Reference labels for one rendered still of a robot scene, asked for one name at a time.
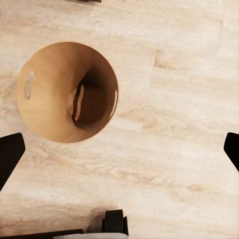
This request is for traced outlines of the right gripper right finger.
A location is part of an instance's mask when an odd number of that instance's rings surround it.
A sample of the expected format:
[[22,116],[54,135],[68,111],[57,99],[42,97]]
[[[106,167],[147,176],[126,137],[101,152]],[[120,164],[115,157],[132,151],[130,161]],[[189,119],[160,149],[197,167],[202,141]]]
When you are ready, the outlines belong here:
[[232,132],[227,133],[224,143],[224,152],[239,172],[239,134]]

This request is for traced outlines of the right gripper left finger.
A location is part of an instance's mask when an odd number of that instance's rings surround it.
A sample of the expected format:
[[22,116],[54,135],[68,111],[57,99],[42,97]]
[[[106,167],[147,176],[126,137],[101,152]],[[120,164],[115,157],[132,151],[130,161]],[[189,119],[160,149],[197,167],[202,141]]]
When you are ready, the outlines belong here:
[[0,138],[0,191],[25,152],[21,132]]

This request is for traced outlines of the trash can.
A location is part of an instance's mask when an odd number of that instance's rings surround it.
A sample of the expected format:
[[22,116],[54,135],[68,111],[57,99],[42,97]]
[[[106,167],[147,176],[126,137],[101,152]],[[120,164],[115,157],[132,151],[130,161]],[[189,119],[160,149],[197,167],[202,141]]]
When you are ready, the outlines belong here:
[[[35,73],[30,96],[24,86]],[[28,127],[48,141],[75,144],[102,132],[120,100],[117,74],[104,54],[77,41],[58,41],[37,50],[23,65],[16,102]]]

